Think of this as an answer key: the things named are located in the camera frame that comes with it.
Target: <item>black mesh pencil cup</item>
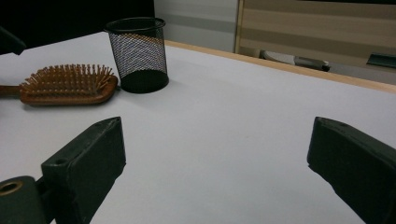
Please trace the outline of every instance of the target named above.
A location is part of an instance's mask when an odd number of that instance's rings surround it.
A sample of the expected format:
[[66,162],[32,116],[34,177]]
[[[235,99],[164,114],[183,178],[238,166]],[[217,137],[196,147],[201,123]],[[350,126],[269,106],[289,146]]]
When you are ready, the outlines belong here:
[[158,18],[128,18],[106,24],[123,90],[148,93],[169,83],[164,26],[165,21]]

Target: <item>white wall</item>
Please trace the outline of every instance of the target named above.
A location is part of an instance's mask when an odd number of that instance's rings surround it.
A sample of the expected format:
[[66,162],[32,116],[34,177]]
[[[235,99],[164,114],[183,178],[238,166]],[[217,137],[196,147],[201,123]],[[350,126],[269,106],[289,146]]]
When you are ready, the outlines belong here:
[[164,38],[233,52],[238,0],[154,0]]

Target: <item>hairbrush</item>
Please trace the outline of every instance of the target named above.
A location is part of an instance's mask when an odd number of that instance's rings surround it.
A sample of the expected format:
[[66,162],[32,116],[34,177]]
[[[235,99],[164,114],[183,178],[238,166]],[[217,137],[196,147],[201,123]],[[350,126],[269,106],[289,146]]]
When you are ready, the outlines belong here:
[[39,69],[19,86],[0,86],[27,105],[90,105],[108,100],[118,79],[104,65],[63,64]]

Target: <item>table edge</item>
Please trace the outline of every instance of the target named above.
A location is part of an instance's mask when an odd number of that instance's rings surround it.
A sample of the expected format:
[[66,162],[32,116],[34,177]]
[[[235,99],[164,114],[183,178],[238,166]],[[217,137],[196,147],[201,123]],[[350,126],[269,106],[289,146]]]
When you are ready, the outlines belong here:
[[208,53],[224,58],[234,59],[245,63],[254,63],[261,66],[266,66],[270,68],[275,68],[282,71],[292,72],[299,75],[309,76],[309,77],[317,77],[330,81],[336,81],[340,83],[345,83],[353,86],[363,87],[367,89],[377,90],[377,91],[385,91],[390,93],[396,93],[396,85],[382,83],[377,81],[372,81],[368,79],[358,78],[358,77],[349,77],[344,75],[339,75],[330,72],[324,72],[319,70],[314,70],[305,67],[299,67],[286,63],[277,63],[268,60],[263,60],[259,58],[253,58],[241,54],[231,53],[227,51],[217,50],[217,49],[209,49],[205,47],[194,46],[190,44],[180,43],[171,40],[165,40],[165,45],[169,47],[175,47],[180,49],[189,49],[202,53]]

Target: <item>table surface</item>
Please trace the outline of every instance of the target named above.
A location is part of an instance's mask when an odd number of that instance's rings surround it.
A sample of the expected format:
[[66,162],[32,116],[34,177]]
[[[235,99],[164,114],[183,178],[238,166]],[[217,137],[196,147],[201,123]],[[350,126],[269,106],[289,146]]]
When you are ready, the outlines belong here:
[[[0,99],[0,180],[38,179],[57,150],[120,116],[127,165],[92,223],[362,223],[308,168],[313,122],[343,121],[396,147],[394,86],[166,44],[170,83],[160,91],[116,91],[102,105]],[[99,33],[0,56],[0,83],[66,63],[117,74]]]

